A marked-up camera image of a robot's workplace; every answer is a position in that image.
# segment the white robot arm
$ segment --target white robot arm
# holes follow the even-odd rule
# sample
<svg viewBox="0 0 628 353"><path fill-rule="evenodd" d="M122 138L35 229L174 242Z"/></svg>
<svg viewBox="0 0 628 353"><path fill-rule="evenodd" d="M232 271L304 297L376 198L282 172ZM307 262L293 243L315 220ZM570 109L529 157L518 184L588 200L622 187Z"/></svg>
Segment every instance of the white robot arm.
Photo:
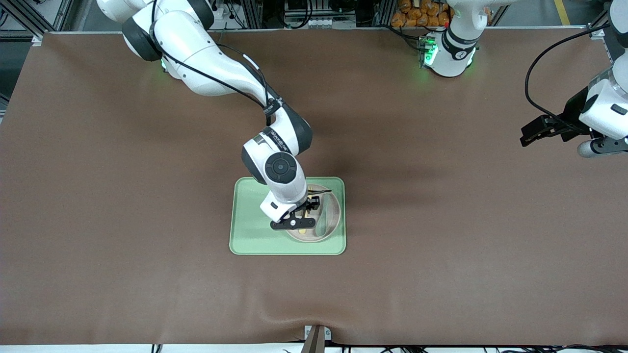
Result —
<svg viewBox="0 0 628 353"><path fill-rule="evenodd" d="M116 12L111 3L108 6L108 13L120 14L116 18L130 12ZM266 83L252 60L244 55L254 65L249 67L220 50L207 33L212 22L205 0L159 0L128 18L122 33L137 56L148 61L163 59L170 75L194 93L218 96L238 92L263 108L267 126L242 147L245 166L270 189L260 208L272 220L273 229L315 227L313 219L295 217L296 211L318 207L318 197L308 194L303 169L295 158L310 147L309 124Z"/></svg>
<svg viewBox="0 0 628 353"><path fill-rule="evenodd" d="M628 1L611 3L609 21L624 54L574 95L561 114L544 114L524 126L524 147L545 137L561 135L567 142L587 135L591 140L578 146L582 157L628 152Z"/></svg>
<svg viewBox="0 0 628 353"><path fill-rule="evenodd" d="M455 12L449 27L434 32L436 50L425 66L444 77L455 77L471 65L475 45L488 25L484 8L507 5L517 0L448 0Z"/></svg>

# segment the round beige plate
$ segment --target round beige plate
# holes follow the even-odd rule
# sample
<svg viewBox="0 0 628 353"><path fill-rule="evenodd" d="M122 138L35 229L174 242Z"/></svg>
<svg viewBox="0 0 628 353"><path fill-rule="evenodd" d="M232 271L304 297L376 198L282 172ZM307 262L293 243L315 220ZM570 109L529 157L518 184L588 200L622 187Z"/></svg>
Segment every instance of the round beige plate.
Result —
<svg viewBox="0 0 628 353"><path fill-rule="evenodd" d="M318 184L309 184L309 191L327 190ZM318 195L320 206L318 210L309 212L306 216L316 219L316 227L311 229L299 229L297 231L287 231L291 237L303 242L317 242L332 235L340 223L340 204L336 195L326 192ZM303 211L297 212L296 216L301 217Z"/></svg>

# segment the green tray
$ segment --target green tray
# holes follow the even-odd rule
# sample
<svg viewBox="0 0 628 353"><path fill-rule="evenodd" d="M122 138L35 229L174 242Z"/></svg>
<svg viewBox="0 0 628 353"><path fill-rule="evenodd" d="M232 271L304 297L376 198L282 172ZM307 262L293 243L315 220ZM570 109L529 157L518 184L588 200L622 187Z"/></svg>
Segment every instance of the green tray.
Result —
<svg viewBox="0 0 628 353"><path fill-rule="evenodd" d="M345 251L345 183L334 176L307 178L333 191L340 203L340 223L336 230L319 242L301 242L285 231L274 231L270 219L259 208L268 187L253 178L235 183L229 248L236 255L339 255Z"/></svg>

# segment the yellow tape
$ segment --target yellow tape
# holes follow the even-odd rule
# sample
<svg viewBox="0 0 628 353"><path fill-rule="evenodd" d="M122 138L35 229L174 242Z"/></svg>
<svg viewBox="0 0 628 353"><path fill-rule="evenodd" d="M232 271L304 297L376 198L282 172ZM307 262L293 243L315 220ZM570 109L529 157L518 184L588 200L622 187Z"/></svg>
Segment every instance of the yellow tape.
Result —
<svg viewBox="0 0 628 353"><path fill-rule="evenodd" d="M554 0L554 4L556 5L556 10L558 11L558 16L560 17L560 23L562 23L563 26L569 26L571 23L569 22L569 17L567 17L567 11L565 10L563 0Z"/></svg>

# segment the brown table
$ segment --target brown table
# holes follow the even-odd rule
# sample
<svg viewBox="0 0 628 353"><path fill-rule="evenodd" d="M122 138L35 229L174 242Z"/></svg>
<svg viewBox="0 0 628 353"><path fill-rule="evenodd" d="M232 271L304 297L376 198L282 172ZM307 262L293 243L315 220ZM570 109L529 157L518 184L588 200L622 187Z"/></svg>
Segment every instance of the brown table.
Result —
<svg viewBox="0 0 628 353"><path fill-rule="evenodd" d="M236 256L241 145L264 124L119 35L46 35L0 126L2 344L628 344L628 163L519 145L533 58L576 30L490 30L461 77L388 31L228 34L311 123L307 175L347 189L340 256ZM560 111L609 64L552 51Z"/></svg>

